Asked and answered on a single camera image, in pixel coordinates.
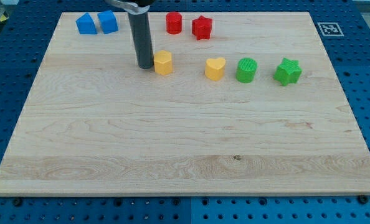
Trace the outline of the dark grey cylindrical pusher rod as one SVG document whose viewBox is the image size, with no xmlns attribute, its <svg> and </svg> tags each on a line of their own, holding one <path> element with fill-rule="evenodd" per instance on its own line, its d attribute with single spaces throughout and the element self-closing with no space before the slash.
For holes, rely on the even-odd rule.
<svg viewBox="0 0 370 224">
<path fill-rule="evenodd" d="M 150 69 L 153 66 L 153 44 L 149 26 L 148 10 L 128 14 L 138 66 Z"/>
</svg>

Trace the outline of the silver clamp rod mount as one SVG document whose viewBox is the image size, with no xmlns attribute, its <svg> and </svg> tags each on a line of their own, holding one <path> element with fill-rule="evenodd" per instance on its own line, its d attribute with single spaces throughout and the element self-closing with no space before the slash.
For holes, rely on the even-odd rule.
<svg viewBox="0 0 370 224">
<path fill-rule="evenodd" d="M 144 14 L 149 11 L 153 1 L 119 1 L 105 0 L 111 6 L 125 10 L 130 14 Z"/>
</svg>

